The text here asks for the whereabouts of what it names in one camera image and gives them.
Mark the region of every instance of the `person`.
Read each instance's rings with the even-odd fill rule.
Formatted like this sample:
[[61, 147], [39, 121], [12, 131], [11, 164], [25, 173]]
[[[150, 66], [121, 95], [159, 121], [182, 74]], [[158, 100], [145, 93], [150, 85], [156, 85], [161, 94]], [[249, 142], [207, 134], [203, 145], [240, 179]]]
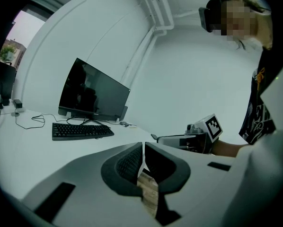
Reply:
[[245, 49], [243, 40], [255, 38], [263, 47], [258, 68], [251, 82], [251, 95], [239, 135], [248, 143], [234, 145], [218, 140], [212, 147], [215, 155], [235, 157], [240, 148], [253, 145], [265, 134], [275, 130], [273, 119], [260, 95], [283, 67], [283, 1], [266, 0], [271, 10], [261, 7], [258, 0], [210, 0], [206, 23], [209, 32], [231, 36]]

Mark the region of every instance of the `hair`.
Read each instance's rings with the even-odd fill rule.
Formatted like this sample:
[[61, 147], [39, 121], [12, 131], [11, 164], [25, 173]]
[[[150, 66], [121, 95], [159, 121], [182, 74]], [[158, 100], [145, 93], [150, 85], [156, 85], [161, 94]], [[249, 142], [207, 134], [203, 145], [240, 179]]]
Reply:
[[[221, 3], [224, 1], [229, 1], [229, 0], [210, 0], [207, 3], [207, 8], [214, 11], [214, 13], [216, 13], [216, 15], [220, 17]], [[251, 10], [256, 11], [258, 13], [264, 13], [265, 11], [268, 10], [268, 9], [261, 7], [258, 3], [258, 0], [243, 0], [243, 2], [245, 3], [245, 6], [249, 7]], [[241, 40], [235, 39], [235, 42], [238, 44], [237, 49], [239, 49], [240, 47], [243, 47], [244, 50], [246, 49], [246, 46]]]

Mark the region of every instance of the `white wall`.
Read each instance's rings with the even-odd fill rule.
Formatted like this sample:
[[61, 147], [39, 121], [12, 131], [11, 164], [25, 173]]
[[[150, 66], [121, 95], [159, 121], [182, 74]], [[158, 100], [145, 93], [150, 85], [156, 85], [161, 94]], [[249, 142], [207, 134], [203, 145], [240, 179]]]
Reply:
[[244, 143], [238, 132], [260, 52], [236, 48], [201, 27], [169, 31], [134, 82], [126, 119], [163, 136], [183, 134], [187, 124], [216, 114], [220, 139]]
[[20, 64], [15, 98], [57, 114], [62, 89], [78, 57], [120, 81], [151, 28], [142, 0], [71, 0], [39, 30]]

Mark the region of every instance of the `wooden floor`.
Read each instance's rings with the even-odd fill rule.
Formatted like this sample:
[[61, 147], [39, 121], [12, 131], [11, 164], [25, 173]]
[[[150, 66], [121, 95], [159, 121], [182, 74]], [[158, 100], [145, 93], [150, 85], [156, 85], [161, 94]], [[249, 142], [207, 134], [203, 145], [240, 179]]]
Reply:
[[156, 181], [154, 178], [142, 172], [140, 177], [137, 179], [137, 186], [142, 188], [142, 202], [147, 211], [155, 217], [159, 200], [158, 185]]

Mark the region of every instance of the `black t-shirt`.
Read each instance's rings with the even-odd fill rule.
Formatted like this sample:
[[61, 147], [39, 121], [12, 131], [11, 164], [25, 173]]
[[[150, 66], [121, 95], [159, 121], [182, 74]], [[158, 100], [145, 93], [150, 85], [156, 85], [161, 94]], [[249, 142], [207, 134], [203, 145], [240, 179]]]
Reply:
[[248, 110], [239, 132], [251, 145], [275, 130], [271, 115], [260, 95], [283, 68], [283, 0], [266, 1], [272, 10], [273, 46], [271, 50], [263, 49], [259, 66], [253, 73]]

